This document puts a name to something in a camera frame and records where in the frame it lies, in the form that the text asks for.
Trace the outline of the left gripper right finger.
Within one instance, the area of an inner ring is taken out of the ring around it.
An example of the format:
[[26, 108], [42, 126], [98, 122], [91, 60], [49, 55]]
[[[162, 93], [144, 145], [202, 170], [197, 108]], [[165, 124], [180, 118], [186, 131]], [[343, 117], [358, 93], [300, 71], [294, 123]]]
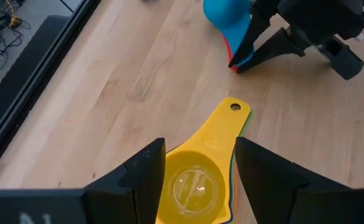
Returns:
[[364, 224], [364, 189], [352, 189], [238, 137], [235, 157], [257, 224]]

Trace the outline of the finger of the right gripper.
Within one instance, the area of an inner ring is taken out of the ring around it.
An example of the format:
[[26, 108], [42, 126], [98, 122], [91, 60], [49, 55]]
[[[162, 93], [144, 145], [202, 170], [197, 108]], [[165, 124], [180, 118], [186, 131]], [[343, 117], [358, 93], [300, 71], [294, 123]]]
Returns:
[[251, 58], [239, 65], [237, 73], [243, 73], [271, 58], [284, 55], [296, 54], [305, 56], [306, 37], [292, 27], [280, 28], [261, 47], [253, 52]]
[[253, 44], [270, 26], [271, 17], [272, 14], [262, 14], [258, 12], [252, 15], [243, 39], [228, 64], [230, 68], [234, 66], [240, 67], [251, 60], [254, 54]]

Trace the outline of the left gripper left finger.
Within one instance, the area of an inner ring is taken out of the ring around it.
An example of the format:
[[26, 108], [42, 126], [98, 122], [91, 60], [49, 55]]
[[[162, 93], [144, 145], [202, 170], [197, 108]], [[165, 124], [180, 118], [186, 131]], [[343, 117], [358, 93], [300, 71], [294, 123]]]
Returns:
[[83, 188], [2, 189], [0, 224], [154, 224], [165, 163], [157, 138]]

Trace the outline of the red measuring cup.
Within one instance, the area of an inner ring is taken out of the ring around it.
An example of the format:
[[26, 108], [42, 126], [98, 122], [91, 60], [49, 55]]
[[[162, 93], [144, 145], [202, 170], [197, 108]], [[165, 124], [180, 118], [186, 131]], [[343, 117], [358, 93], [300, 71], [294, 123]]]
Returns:
[[[228, 62], [230, 62], [233, 58], [233, 52], [231, 51], [229, 42], [227, 41], [226, 37], [224, 35], [222, 35], [223, 40], [225, 42], [226, 45], [226, 51], [227, 51], [227, 56], [228, 56]], [[232, 67], [230, 67], [230, 70], [237, 72], [238, 66], [237, 65], [233, 65]]]

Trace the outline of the cyan measuring cup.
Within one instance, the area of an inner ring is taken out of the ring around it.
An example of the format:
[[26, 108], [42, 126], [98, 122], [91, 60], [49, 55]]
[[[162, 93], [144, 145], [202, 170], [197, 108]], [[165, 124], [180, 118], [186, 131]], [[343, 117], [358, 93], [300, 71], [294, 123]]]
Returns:
[[251, 0], [203, 0], [203, 12], [236, 52], [251, 20]]

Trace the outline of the navy measuring cup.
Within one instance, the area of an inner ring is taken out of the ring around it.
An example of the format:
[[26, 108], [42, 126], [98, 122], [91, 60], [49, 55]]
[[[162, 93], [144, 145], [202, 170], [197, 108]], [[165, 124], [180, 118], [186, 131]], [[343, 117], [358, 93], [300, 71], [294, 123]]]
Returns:
[[230, 198], [229, 198], [229, 202], [228, 202], [228, 209], [229, 209], [229, 212], [230, 212], [230, 218], [226, 222], [223, 222], [222, 224], [230, 224], [233, 221], [233, 218], [234, 218], [234, 216], [233, 216], [233, 204], [234, 204], [234, 199], [235, 199], [234, 182], [235, 182], [235, 176], [233, 174], [231, 174], [230, 175]]

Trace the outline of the yellow measuring cup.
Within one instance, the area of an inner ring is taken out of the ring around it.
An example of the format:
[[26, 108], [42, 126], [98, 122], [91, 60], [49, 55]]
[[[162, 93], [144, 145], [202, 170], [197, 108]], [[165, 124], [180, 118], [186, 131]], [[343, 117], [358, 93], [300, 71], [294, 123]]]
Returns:
[[230, 218], [234, 145], [250, 114], [249, 104], [226, 97], [200, 129], [167, 152], [155, 224], [222, 224]]

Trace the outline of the black aluminium table frame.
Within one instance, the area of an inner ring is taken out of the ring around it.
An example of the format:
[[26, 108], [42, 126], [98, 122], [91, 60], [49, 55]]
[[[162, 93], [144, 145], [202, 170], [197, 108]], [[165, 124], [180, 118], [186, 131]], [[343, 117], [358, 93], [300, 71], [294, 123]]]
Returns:
[[0, 82], [0, 158], [101, 0], [48, 15]]

